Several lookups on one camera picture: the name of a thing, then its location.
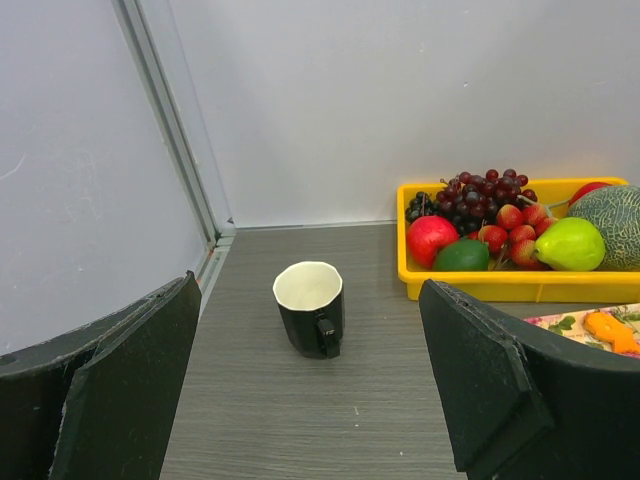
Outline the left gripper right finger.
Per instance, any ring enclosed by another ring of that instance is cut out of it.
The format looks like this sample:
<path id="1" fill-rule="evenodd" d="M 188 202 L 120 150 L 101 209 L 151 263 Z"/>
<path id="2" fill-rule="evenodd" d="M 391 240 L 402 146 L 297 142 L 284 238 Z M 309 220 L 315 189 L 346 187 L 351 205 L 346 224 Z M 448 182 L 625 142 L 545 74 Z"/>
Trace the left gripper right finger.
<path id="1" fill-rule="evenodd" d="M 454 464 L 470 479 L 635 479 L 639 362 L 429 280 L 419 307 Z"/>

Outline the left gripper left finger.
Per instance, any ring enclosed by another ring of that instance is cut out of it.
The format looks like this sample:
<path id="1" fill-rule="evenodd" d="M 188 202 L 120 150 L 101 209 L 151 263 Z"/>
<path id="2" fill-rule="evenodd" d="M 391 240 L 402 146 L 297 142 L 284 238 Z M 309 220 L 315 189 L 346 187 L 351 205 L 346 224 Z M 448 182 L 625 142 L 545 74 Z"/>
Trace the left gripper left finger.
<path id="1" fill-rule="evenodd" d="M 193 272 L 1 357 L 4 479 L 157 479 L 200 315 Z"/>

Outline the floral serving tray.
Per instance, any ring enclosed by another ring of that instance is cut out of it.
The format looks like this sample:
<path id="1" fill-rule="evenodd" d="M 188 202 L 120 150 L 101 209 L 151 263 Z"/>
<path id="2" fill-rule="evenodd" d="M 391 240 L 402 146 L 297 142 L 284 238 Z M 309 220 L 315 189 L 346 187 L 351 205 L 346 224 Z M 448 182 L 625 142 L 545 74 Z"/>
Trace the floral serving tray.
<path id="1" fill-rule="evenodd" d="M 639 304 L 627 304 L 614 307 L 574 311 L 563 314 L 529 317 L 525 319 L 525 322 L 556 333 L 557 335 L 571 339 L 580 344 L 614 353 L 609 343 L 597 340 L 583 326 L 584 317 L 589 313 L 597 311 L 609 313 L 625 326 L 630 327 L 633 330 L 636 342 L 639 344 Z M 639 358 L 639 353 L 618 355 Z"/>

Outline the orange fish cookie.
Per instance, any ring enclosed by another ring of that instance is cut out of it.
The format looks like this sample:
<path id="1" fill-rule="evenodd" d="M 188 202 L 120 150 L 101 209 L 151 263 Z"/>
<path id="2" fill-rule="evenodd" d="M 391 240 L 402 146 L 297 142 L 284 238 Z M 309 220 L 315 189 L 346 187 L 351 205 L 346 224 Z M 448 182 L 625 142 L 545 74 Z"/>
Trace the orange fish cookie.
<path id="1" fill-rule="evenodd" d="M 609 343 L 614 353 L 639 353 L 633 330 L 609 313 L 589 313 L 584 317 L 583 326 L 597 340 Z"/>

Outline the yellow plastic fruit bin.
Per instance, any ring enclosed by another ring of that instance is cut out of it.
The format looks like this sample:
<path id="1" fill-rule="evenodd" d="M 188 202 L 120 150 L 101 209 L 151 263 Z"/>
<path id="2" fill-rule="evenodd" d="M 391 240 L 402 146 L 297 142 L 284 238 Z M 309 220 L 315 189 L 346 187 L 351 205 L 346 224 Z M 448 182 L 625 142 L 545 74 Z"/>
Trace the yellow plastic fruit bin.
<path id="1" fill-rule="evenodd" d="M 431 272 L 416 264 L 408 253 L 405 209 L 416 193 L 434 195 L 438 183 L 403 184 L 396 191 L 397 271 L 411 300 L 419 297 L 425 281 L 446 282 L 487 302 L 632 304 L 639 301 L 637 272 L 500 270 L 487 272 Z"/>

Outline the black paper cup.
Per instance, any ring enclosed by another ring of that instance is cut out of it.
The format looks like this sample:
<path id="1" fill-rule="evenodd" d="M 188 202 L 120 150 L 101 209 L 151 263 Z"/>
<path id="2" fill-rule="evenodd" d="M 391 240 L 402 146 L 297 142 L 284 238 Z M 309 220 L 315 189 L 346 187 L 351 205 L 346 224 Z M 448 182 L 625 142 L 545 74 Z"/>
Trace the black paper cup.
<path id="1" fill-rule="evenodd" d="M 275 278 L 272 292 L 288 339 L 302 356 L 333 359 L 340 355 L 344 283 L 333 265 L 322 261 L 292 264 Z"/>

